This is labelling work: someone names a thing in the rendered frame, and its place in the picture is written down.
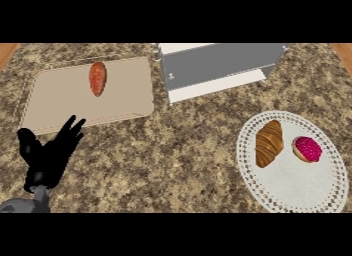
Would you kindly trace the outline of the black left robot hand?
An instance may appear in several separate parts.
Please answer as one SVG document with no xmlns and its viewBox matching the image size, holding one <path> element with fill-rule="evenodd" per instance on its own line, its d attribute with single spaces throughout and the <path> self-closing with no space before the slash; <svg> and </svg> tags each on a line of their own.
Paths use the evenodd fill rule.
<svg viewBox="0 0 352 256">
<path fill-rule="evenodd" d="M 55 138 L 42 144 L 33 131 L 21 128 L 17 132 L 20 140 L 20 154 L 28 165 L 24 190 L 34 192 L 43 185 L 48 189 L 56 187 L 70 157 L 83 138 L 80 132 L 86 119 L 74 124 L 76 116 L 67 120 Z"/>
</svg>

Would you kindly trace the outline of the pink frosted cupcake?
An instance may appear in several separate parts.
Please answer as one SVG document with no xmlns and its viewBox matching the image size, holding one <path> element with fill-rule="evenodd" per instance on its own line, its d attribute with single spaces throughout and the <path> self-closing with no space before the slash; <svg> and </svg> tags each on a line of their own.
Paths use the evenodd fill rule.
<svg viewBox="0 0 352 256">
<path fill-rule="evenodd" d="M 302 161 L 313 163 L 321 159 L 322 148 L 310 137 L 299 136 L 293 140 L 293 153 Z"/>
</svg>

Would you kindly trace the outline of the white lace placemat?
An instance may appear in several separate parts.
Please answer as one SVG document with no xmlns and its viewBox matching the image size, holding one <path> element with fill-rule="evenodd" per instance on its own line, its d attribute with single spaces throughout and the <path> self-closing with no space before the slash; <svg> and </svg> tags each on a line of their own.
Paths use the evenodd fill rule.
<svg viewBox="0 0 352 256">
<path fill-rule="evenodd" d="M 282 129 L 284 149 L 271 164 L 256 164 L 256 134 L 272 120 Z M 293 140 L 306 136 L 322 149 L 307 163 L 293 152 Z M 349 180 L 341 155 L 319 127 L 287 111 L 265 111 L 245 122 L 237 142 L 238 170 L 250 193 L 269 212 L 338 213 L 346 205 Z"/>
</svg>

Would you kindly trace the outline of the grey white tiered shelf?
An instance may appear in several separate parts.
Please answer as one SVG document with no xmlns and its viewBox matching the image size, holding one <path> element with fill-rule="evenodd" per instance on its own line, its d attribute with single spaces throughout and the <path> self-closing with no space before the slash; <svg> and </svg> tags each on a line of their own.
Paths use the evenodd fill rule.
<svg viewBox="0 0 352 256">
<path fill-rule="evenodd" d="M 287 43 L 157 43 L 170 103 L 263 81 Z"/>
</svg>

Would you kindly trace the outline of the beige cutting board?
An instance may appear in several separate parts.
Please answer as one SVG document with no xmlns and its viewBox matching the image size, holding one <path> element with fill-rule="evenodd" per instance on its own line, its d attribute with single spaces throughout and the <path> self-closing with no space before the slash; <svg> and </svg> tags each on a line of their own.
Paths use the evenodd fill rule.
<svg viewBox="0 0 352 256">
<path fill-rule="evenodd" d="M 90 89 L 90 64 L 43 70 L 31 85 L 21 128 L 36 135 L 58 132 L 70 116 L 85 126 L 145 117 L 154 110 L 151 66 L 147 57 L 107 61 L 102 94 Z"/>
</svg>

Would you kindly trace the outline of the brown croissant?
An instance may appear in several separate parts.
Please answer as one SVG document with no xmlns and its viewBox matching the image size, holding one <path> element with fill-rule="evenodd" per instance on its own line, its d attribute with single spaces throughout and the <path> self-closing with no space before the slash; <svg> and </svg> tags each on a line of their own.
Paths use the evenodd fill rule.
<svg viewBox="0 0 352 256">
<path fill-rule="evenodd" d="M 256 134 L 256 164 L 265 168 L 284 149 L 282 127 L 278 120 L 272 120 Z"/>
</svg>

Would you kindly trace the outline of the orange sweet potato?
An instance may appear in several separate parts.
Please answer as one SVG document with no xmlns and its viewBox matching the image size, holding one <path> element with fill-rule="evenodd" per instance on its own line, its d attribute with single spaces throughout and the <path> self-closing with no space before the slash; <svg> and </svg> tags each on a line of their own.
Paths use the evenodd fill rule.
<svg viewBox="0 0 352 256">
<path fill-rule="evenodd" d="M 101 96 L 107 83 L 107 68 L 102 62 L 95 62 L 89 72 L 90 90 L 96 97 Z"/>
</svg>

